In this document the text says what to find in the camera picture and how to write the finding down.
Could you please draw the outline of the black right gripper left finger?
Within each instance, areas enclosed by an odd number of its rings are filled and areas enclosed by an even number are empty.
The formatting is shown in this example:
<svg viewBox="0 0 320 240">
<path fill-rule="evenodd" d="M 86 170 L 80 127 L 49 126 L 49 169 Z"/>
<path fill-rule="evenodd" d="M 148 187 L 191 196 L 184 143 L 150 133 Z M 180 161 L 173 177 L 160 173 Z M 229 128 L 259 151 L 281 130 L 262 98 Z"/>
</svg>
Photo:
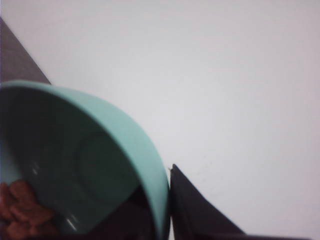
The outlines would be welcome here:
<svg viewBox="0 0 320 240">
<path fill-rule="evenodd" d="M 87 240 L 155 240 L 152 212 L 142 187 L 87 235 Z"/>
</svg>

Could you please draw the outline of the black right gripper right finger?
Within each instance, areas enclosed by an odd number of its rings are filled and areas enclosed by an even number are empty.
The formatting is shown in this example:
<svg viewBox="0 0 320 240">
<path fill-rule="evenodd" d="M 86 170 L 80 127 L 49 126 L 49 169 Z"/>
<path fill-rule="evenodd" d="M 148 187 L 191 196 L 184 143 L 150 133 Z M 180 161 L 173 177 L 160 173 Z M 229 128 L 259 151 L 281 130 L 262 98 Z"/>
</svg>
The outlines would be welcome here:
<svg viewBox="0 0 320 240">
<path fill-rule="evenodd" d="M 248 235 L 215 208 L 177 165 L 170 170 L 171 217 L 176 240 L 247 240 Z"/>
</svg>

